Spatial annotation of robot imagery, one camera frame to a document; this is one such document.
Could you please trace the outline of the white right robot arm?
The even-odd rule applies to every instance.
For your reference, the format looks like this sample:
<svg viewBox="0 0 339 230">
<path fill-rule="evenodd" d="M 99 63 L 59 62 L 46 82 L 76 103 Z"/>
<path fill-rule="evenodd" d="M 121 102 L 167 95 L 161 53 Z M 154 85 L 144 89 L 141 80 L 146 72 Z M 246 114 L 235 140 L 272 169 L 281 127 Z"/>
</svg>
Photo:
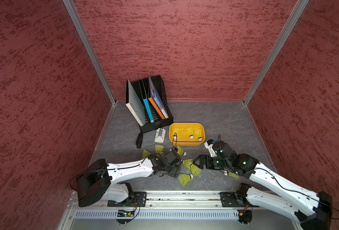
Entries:
<svg viewBox="0 0 339 230">
<path fill-rule="evenodd" d="M 283 178 L 248 154 L 229 157 L 200 155 L 194 160 L 200 169 L 227 171 L 258 183 L 273 193 L 264 193 L 241 183 L 234 193 L 235 202 L 246 207 L 259 206 L 290 218 L 304 230 L 328 230 L 332 220 L 332 197 L 313 192 Z"/>
</svg>

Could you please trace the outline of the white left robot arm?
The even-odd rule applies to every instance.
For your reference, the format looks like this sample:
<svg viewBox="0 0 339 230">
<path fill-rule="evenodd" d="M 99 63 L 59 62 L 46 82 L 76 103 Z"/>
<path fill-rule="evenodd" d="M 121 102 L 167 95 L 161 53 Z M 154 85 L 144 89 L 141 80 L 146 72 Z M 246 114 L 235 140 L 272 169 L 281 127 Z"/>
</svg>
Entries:
<svg viewBox="0 0 339 230">
<path fill-rule="evenodd" d="M 121 203 L 132 192 L 126 181 L 152 175 L 178 178 L 181 164 L 177 147 L 167 153 L 149 154 L 142 160 L 129 163 L 114 164 L 99 159 L 75 177 L 78 206 L 87 207 L 105 199 Z"/>
</svg>

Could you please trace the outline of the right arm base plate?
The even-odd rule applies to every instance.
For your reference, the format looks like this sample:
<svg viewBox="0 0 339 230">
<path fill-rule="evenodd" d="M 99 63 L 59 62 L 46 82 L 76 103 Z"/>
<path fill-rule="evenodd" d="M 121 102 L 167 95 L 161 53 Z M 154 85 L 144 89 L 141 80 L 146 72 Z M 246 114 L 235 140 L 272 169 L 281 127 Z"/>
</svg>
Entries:
<svg viewBox="0 0 339 230">
<path fill-rule="evenodd" d="M 249 208 L 251 207 L 256 207 L 252 204 L 250 204 L 246 197 L 244 195 L 240 195 L 236 192 L 220 192 L 220 201 L 222 203 L 223 208 L 245 208 L 248 206 Z"/>
</svg>

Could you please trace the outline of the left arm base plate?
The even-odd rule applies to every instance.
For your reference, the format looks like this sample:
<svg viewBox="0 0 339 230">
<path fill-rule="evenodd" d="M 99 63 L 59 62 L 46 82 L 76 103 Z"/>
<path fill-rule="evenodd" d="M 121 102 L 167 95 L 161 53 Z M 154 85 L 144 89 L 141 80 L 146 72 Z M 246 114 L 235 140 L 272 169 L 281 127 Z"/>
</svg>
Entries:
<svg viewBox="0 0 339 230">
<path fill-rule="evenodd" d="M 109 200 L 107 203 L 108 207 L 131 207 L 134 208 L 139 204 L 139 206 L 145 207 L 146 204 L 146 198 L 147 198 L 147 192 L 134 192 L 133 194 L 129 194 L 129 197 L 118 203 L 116 201 Z"/>
</svg>

